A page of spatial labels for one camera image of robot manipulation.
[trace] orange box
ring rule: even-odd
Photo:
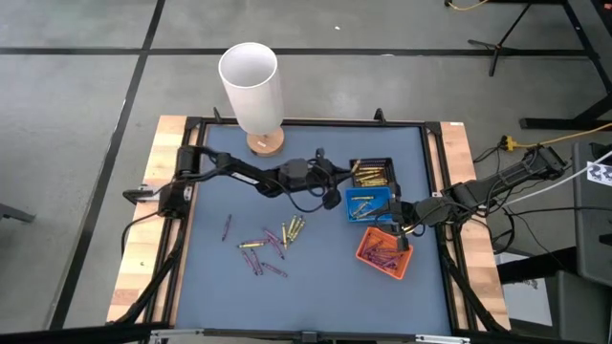
[[[363,239],[361,239],[360,247],[357,249],[355,256],[365,264],[370,265],[395,279],[401,280],[404,278],[405,270],[408,268],[408,262],[410,261],[410,256],[412,256],[412,245],[408,246],[408,251],[406,252],[388,253],[389,256],[402,255],[402,257],[397,260],[395,268],[383,268],[382,266],[377,265],[371,262],[368,258],[364,257],[363,254],[372,249],[371,247],[385,250],[397,249],[397,237],[387,234],[378,228],[369,226],[365,231],[365,234],[363,234]]]

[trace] yellow cable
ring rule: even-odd
[[[477,8],[477,7],[478,7],[478,6],[480,6],[480,5],[486,4],[487,2],[489,2],[489,0],[483,0],[483,1],[479,2],[479,3],[478,3],[478,4],[476,4],[476,5],[472,5],[472,6],[470,6],[470,7],[466,7],[466,8],[460,8],[460,7],[457,7],[457,6],[453,5],[451,2],[448,2],[448,5],[449,5],[449,6],[450,6],[450,7],[451,7],[453,10],[455,10],[455,11],[469,11],[469,10],[473,10],[473,9]]]
[[[545,141],[542,141],[542,142],[536,143],[536,144],[520,144],[520,143],[515,143],[514,147],[516,147],[516,148],[532,148],[532,147],[536,147],[539,144],[557,143],[557,142],[560,142],[560,141],[563,141],[563,140],[568,140],[568,139],[573,139],[573,138],[581,137],[581,136],[584,136],[584,135],[593,134],[593,133],[598,132],[598,131],[600,131],[602,129],[608,128],[610,126],[612,126],[612,123],[604,124],[601,127],[595,128],[593,130],[589,130],[589,131],[585,131],[585,132],[581,132],[581,133],[576,133],[576,134],[572,134],[572,135],[567,135],[567,136],[556,138],[556,139],[552,139],[552,140],[545,140]]]

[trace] wooden board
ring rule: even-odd
[[[466,182],[476,179],[474,165],[471,162],[470,145],[466,128],[461,122],[442,122],[442,140],[447,156],[448,174],[450,183]],[[492,314],[495,320],[506,329],[510,328],[510,319],[504,301],[504,294],[497,274],[491,238],[487,229],[474,221],[464,224],[461,231],[461,241],[468,267],[468,277],[471,288],[485,308]],[[452,245],[448,245],[451,254],[454,255]],[[468,327],[465,313],[465,305],[461,291],[453,283],[455,305],[459,314],[459,325],[462,329]],[[485,331],[484,326],[478,321],[478,328]]]
[[[149,161],[144,173],[144,183],[159,187],[170,181],[174,173],[176,150],[181,145],[183,138],[185,122],[186,117],[184,116],[160,117]],[[449,122],[441,124],[451,182],[459,183],[475,179],[470,147],[463,124]],[[430,138],[429,142],[436,179],[439,179],[439,182],[436,184],[441,185],[440,165],[436,158],[435,141]],[[151,213],[156,208],[157,203],[154,202],[138,204],[134,218],[136,219]],[[122,316],[149,282],[153,273],[163,223],[163,219],[153,217],[133,226],[130,230],[107,320],[115,320]],[[176,235],[176,226],[173,229],[172,238]],[[497,276],[488,231],[478,223],[468,222],[464,226],[462,240],[472,288],[495,319],[502,326],[509,329],[510,321]],[[158,302],[153,316],[154,320],[161,319],[161,310],[164,306],[162,295],[164,295],[165,288],[164,282],[160,287],[160,294],[158,295]],[[456,285],[454,286],[454,295],[459,325],[462,329],[466,329],[467,318],[465,316],[463,297]],[[176,304],[177,302],[173,305],[173,314],[176,314]]]

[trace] white cable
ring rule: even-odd
[[[607,157],[609,157],[609,156],[612,156],[612,151],[609,151],[607,154],[605,154],[603,157],[601,157],[601,158],[597,159],[597,160],[596,160],[595,162],[593,162],[593,163],[600,163],[600,162],[602,162],[603,160],[605,160],[605,158],[607,158]],[[533,196],[536,196],[536,195],[539,195],[539,194],[541,194],[541,193],[543,193],[543,192],[546,192],[546,191],[548,191],[548,190],[551,190],[552,188],[557,187],[557,186],[559,186],[559,185],[561,185],[561,184],[563,184],[563,183],[569,182],[569,181],[573,180],[575,177],[577,177],[577,176],[581,175],[582,173],[584,173],[584,172],[585,172],[585,171],[586,171],[586,170],[587,170],[589,167],[590,167],[590,166],[587,164],[587,165],[586,165],[586,167],[582,168],[580,171],[578,171],[578,172],[574,173],[573,175],[571,175],[571,176],[567,177],[566,179],[564,179],[564,180],[562,180],[562,181],[560,181],[560,182],[554,183],[554,184],[552,184],[552,185],[550,185],[550,186],[548,186],[548,187],[545,187],[545,188],[543,188],[543,189],[541,189],[541,190],[538,190],[538,191],[536,191],[536,192],[533,192],[533,193],[531,193],[531,194],[529,194],[529,195],[525,195],[525,196],[523,196],[523,197],[519,197],[519,198],[517,198],[517,199],[515,199],[515,200],[511,200],[511,201],[509,201],[508,203],[504,204],[504,205],[503,205],[503,207],[507,207],[508,205],[512,205],[512,204],[515,204],[515,203],[520,202],[520,201],[523,201],[523,200],[527,200],[528,198],[531,198],[531,197],[533,197]]]

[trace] white label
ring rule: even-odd
[[[256,181],[255,179],[241,175],[240,173],[237,173],[237,172],[232,173],[231,176],[234,177],[235,179],[241,180],[242,182],[251,183],[253,185],[259,184],[259,182]]]
[[[612,186],[612,166],[588,161],[586,179],[591,182]]]

